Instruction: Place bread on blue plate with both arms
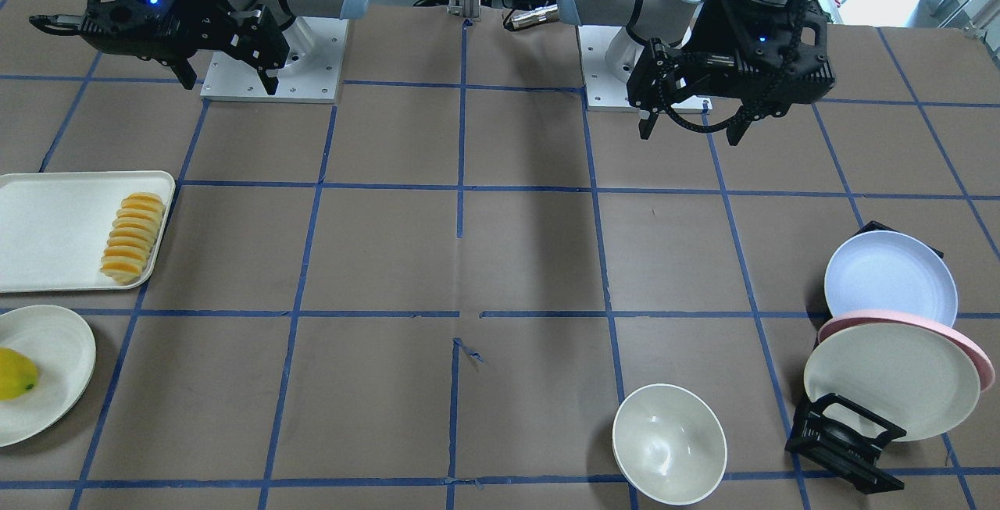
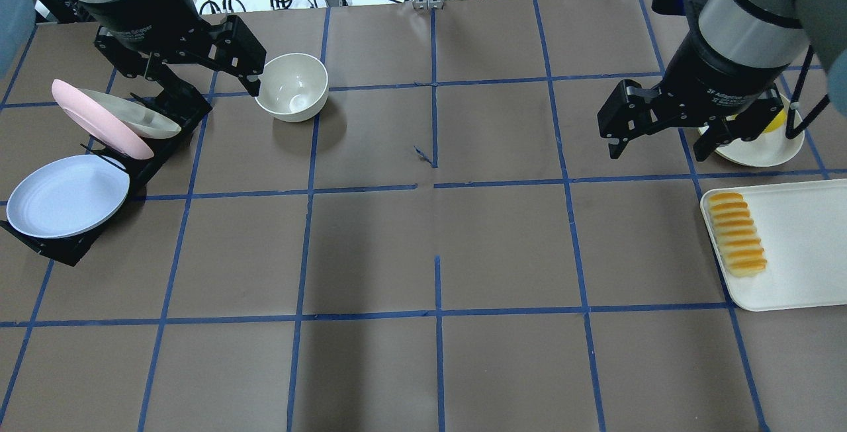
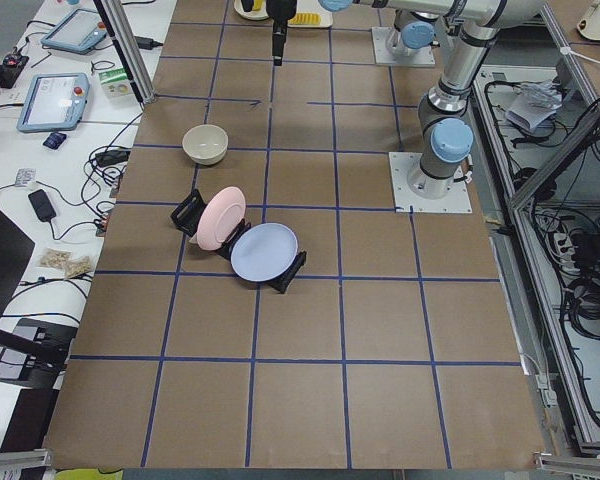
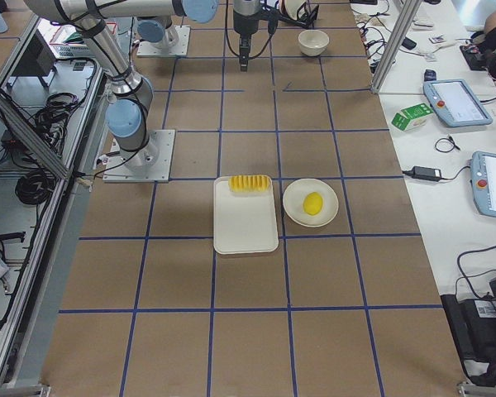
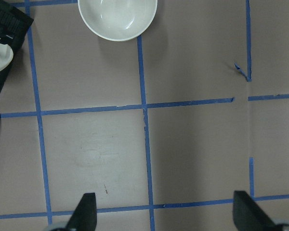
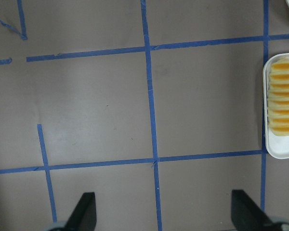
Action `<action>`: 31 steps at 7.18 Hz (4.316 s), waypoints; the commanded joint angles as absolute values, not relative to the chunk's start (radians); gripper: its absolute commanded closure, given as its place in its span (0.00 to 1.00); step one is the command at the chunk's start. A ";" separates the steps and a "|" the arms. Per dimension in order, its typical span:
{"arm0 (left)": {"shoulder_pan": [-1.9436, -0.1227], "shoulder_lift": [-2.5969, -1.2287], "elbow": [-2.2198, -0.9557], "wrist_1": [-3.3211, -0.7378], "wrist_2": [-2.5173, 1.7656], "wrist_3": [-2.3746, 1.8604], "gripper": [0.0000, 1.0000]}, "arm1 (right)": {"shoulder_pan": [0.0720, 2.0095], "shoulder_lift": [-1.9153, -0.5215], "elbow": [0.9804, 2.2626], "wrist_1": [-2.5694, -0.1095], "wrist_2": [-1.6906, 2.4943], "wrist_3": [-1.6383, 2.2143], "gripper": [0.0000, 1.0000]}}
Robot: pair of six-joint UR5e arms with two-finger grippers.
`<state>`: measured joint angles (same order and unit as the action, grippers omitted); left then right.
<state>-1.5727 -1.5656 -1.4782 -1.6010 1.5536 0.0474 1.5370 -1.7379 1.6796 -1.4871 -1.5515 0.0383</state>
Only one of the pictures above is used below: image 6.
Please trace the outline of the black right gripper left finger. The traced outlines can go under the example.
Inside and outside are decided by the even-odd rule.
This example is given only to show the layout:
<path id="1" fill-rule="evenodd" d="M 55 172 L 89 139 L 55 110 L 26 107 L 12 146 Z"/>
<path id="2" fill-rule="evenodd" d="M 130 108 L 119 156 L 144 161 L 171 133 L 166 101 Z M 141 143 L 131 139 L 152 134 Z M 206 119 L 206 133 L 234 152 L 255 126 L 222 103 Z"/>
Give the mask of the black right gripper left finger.
<path id="1" fill-rule="evenodd" d="M 85 192 L 71 216 L 67 220 L 65 231 L 93 231 L 97 224 L 96 200 L 94 192 Z"/>

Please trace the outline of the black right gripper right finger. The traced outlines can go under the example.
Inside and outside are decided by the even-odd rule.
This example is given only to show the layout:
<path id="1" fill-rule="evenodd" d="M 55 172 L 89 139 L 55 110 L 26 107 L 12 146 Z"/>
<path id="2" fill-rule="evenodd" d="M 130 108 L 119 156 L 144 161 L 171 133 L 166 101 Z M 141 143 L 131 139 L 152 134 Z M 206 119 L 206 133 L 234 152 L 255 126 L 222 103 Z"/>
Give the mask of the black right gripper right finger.
<path id="1" fill-rule="evenodd" d="M 231 221 L 237 231 L 275 230 L 275 224 L 244 190 L 232 190 Z"/>

